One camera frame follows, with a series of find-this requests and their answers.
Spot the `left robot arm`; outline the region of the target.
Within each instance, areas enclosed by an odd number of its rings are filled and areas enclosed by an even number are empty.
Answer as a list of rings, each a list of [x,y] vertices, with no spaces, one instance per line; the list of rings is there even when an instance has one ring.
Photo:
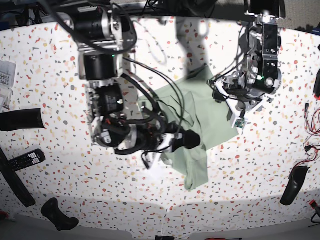
[[[278,54],[282,44],[277,20],[286,18],[283,0],[246,0],[244,13],[252,18],[246,32],[247,52],[227,73],[209,81],[218,102],[237,102],[234,113],[246,112],[274,95],[282,84]]]

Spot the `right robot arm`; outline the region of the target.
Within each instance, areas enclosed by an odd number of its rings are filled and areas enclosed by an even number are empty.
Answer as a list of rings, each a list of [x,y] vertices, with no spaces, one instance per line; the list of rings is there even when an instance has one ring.
[[[78,46],[79,77],[87,81],[89,121],[94,143],[113,148],[117,155],[142,152],[147,169],[163,153],[173,153],[187,145],[187,132],[181,121],[169,120],[160,99],[151,95],[136,79],[123,71],[124,54],[138,40],[133,22],[125,11],[110,1],[90,0],[88,10],[70,14],[72,36]],[[146,101],[142,119],[125,114],[120,80],[131,83]]]

